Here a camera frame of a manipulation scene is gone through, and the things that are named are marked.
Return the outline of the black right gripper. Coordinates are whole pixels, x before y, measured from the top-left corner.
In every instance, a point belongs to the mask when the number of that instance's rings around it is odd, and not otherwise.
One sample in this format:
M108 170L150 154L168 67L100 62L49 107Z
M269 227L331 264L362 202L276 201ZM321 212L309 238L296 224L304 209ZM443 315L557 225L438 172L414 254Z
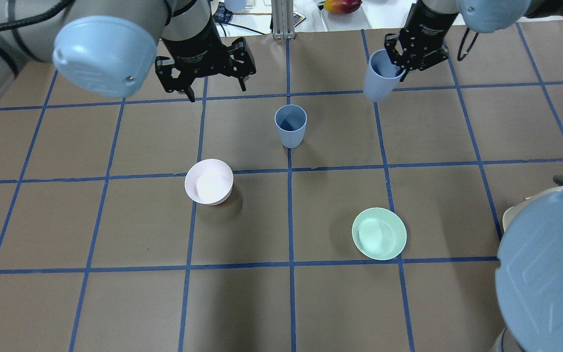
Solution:
M398 80L403 82L409 71L424 71L449 57L444 45L447 29L413 27L384 37L384 49L389 60L399 67Z

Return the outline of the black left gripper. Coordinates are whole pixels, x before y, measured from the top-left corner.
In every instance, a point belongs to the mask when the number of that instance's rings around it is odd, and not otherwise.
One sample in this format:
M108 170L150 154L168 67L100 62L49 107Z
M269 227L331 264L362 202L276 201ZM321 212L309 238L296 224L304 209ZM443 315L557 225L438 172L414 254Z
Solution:
M230 46L219 37L181 42L163 38L162 43L170 55L156 57L156 76L165 92L184 94L192 103L196 102L192 83L197 78L223 74L237 78L241 91L246 92L246 80L257 72L255 58L242 37Z

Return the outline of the silver robot arm left side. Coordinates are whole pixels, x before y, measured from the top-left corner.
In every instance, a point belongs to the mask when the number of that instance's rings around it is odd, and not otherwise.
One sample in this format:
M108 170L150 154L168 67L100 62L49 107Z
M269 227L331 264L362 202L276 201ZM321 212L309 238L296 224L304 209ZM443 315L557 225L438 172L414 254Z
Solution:
M0 99L31 61L111 98L133 96L154 67L190 102L197 78L223 74L245 90L257 72L246 39L222 43L207 0L0 0Z

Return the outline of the blue cup near left arm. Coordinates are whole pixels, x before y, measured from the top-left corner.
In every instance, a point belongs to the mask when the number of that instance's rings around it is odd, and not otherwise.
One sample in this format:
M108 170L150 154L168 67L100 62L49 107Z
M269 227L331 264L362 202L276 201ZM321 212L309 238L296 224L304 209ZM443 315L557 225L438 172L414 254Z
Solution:
M287 149L298 147L303 141L308 115L298 105L284 105L277 109L274 122L280 142Z

